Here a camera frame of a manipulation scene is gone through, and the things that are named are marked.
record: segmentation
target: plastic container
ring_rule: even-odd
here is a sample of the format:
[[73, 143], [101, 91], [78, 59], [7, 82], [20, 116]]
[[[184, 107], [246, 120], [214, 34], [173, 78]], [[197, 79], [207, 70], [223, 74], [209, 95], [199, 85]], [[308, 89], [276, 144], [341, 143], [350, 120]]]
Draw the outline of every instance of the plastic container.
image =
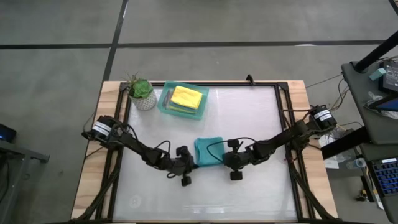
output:
[[[184, 113], [184, 112], [170, 110], [165, 107], [164, 100], [167, 96], [167, 92], [169, 92], [169, 90], [173, 90], [176, 86], [187, 87], [191, 90], [196, 90], [203, 94], [196, 114], [188, 114], [188, 113]], [[175, 115], [175, 116], [181, 116], [183, 118], [201, 120], [203, 117], [203, 113], [205, 112], [208, 94], [209, 94], [209, 88], [207, 88], [207, 87], [196, 86], [196, 85], [174, 82], [174, 81], [166, 81], [164, 84], [163, 90], [162, 90], [162, 94], [159, 98], [159, 101], [157, 102], [157, 107], [158, 107], [158, 109], [160, 109], [160, 111], [162, 113], [171, 114], [171, 115]]]
[[355, 159], [353, 161], [349, 161], [346, 163], [347, 168], [349, 169], [358, 169], [366, 167], [366, 161], [363, 158]]

